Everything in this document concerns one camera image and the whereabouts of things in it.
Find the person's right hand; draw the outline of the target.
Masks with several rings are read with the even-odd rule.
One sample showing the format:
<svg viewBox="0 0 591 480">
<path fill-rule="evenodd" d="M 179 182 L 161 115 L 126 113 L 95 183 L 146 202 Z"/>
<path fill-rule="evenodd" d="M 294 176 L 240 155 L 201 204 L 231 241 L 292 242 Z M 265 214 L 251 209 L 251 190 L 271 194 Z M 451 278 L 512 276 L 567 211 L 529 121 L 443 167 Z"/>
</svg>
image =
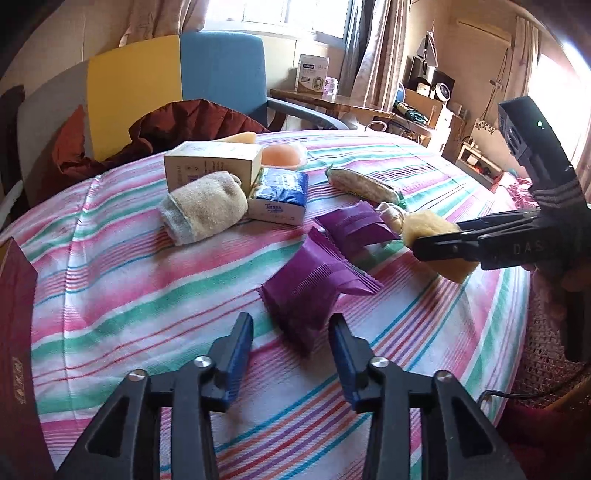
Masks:
<svg viewBox="0 0 591 480">
<path fill-rule="evenodd" d="M 537 289 L 544 293 L 582 292 L 590 287 L 591 267 L 589 262 L 576 265 L 558 278 L 552 278 L 549 274 L 543 273 L 533 264 L 525 265 L 523 269 L 533 274 Z"/>
</svg>

